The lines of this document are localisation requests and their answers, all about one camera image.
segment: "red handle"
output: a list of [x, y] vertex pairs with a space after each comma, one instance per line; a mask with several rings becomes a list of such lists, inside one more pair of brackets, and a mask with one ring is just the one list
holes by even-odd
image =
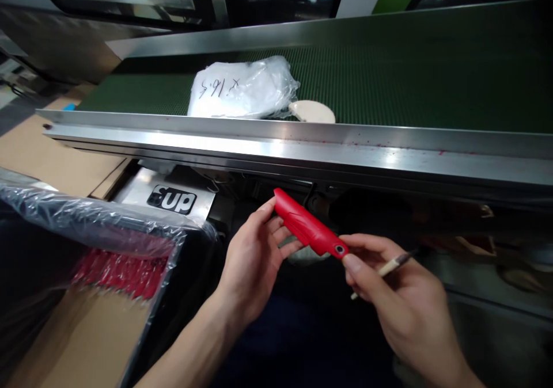
[[311, 246], [319, 256], [330, 253], [342, 258], [349, 249], [326, 225], [299, 205], [280, 188], [275, 189], [276, 213], [284, 220], [284, 225], [304, 246]]

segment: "wrist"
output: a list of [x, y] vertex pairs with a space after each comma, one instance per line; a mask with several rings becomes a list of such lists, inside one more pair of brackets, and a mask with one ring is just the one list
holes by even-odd
[[465, 359], [460, 364], [459, 370], [454, 375], [451, 375], [449, 383], [445, 384], [442, 388], [480, 388], [483, 387], [482, 383], [472, 372], [472, 369], [468, 365]]
[[219, 288], [213, 292], [204, 306], [211, 316], [224, 323], [232, 332], [242, 333], [249, 325], [244, 319], [244, 309], [240, 303]]

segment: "black label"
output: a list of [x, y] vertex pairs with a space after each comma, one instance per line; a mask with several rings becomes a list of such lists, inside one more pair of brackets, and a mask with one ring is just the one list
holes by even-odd
[[148, 205], [187, 215], [192, 210], [196, 194], [158, 185], [151, 192]]

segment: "conveyor belt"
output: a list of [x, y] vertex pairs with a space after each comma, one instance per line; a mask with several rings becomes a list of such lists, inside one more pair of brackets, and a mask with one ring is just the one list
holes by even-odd
[[79, 109], [185, 115], [197, 71], [271, 55], [338, 123], [553, 133], [553, 55], [528, 36], [129, 58]]

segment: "right hand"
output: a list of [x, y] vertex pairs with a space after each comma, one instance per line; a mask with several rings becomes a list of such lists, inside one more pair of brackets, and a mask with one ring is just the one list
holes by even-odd
[[340, 238], [351, 250], [342, 259], [346, 281], [361, 298], [374, 304], [384, 336], [396, 355], [440, 388], [483, 387], [457, 342], [442, 283], [415, 260], [409, 260], [390, 274], [390, 286], [377, 271], [405, 250], [374, 235]]

